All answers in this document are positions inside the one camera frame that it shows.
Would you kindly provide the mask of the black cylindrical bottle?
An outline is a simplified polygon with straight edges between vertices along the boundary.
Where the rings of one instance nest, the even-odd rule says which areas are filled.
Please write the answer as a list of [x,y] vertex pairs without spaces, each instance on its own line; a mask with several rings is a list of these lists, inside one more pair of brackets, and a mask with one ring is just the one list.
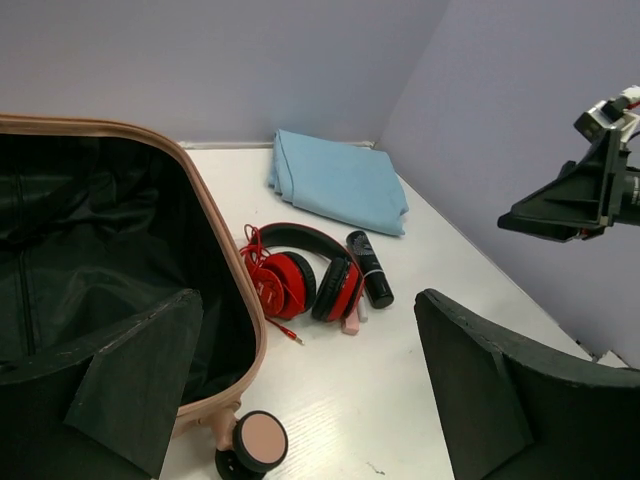
[[364,289],[374,309],[384,309],[394,302],[394,295],[371,242],[362,230],[346,237],[346,246],[364,279]]

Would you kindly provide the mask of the red black headphones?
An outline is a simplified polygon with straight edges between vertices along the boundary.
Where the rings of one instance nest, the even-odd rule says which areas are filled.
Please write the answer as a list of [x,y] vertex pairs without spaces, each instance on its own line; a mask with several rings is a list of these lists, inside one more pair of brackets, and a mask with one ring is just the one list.
[[329,235],[296,223],[245,225],[240,249],[268,319],[308,312],[321,322],[348,317],[362,296],[363,274],[348,250]]

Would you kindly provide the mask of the pink white stick tube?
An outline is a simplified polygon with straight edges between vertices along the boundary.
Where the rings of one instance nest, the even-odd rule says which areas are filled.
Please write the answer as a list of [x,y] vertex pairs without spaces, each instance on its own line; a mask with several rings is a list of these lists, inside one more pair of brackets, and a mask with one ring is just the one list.
[[355,336],[359,333],[361,324],[367,321],[366,300],[361,297],[351,314],[342,321],[341,330],[346,335]]

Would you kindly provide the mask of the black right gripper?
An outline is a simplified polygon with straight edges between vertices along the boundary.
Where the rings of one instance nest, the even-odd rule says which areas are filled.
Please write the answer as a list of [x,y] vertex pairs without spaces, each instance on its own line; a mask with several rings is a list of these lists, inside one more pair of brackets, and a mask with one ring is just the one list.
[[638,225],[639,168],[628,164],[631,151],[620,150],[625,163],[618,214],[618,131],[607,129],[583,159],[569,162],[549,184],[515,203],[500,216],[499,228],[566,242],[589,237],[614,223]]

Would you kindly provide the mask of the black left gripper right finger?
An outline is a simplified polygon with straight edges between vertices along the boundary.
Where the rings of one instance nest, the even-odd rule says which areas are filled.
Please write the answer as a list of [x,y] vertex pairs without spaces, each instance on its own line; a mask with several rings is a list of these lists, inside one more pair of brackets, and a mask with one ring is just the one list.
[[455,478],[638,478],[638,370],[548,347],[434,289],[414,311]]

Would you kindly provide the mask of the pink hard-shell suitcase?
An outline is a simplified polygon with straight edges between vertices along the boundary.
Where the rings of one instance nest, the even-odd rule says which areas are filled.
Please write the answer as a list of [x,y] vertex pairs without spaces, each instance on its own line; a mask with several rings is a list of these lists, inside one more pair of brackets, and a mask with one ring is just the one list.
[[240,412],[266,321],[193,161],[134,125],[2,116],[1,365],[186,289],[203,316],[170,441],[207,427],[223,478],[261,479],[289,449],[274,415]]

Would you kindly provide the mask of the light blue cloth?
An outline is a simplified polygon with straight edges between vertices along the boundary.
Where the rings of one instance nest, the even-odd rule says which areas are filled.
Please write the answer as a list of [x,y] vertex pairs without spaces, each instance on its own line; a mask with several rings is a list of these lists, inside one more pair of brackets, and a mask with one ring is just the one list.
[[409,205],[385,152],[280,129],[268,185],[298,209],[381,234],[404,234]]

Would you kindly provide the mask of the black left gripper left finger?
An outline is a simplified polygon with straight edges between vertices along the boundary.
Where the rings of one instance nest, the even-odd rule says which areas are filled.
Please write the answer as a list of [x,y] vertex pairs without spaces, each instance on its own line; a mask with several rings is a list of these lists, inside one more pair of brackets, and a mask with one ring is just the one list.
[[1,365],[4,479],[160,475],[203,316],[182,290],[71,342]]

